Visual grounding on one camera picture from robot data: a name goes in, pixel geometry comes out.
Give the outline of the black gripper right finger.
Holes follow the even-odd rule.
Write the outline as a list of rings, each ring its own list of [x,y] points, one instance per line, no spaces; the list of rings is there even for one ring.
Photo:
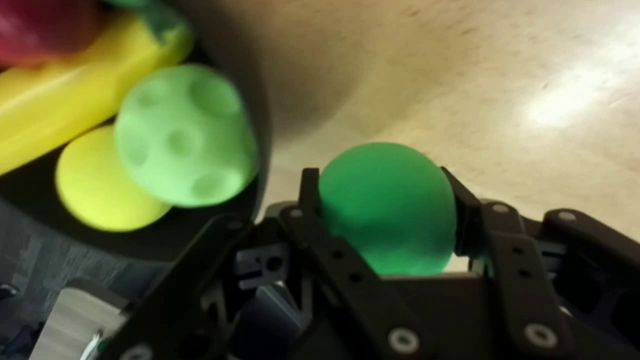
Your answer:
[[[541,220],[461,180],[457,253],[494,301],[505,360],[638,360],[638,246],[579,210]]]

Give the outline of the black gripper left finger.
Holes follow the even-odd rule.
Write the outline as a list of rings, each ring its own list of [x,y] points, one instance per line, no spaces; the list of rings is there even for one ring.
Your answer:
[[[112,336],[112,360],[348,360],[344,262],[321,222],[321,173],[253,222],[210,220]]]

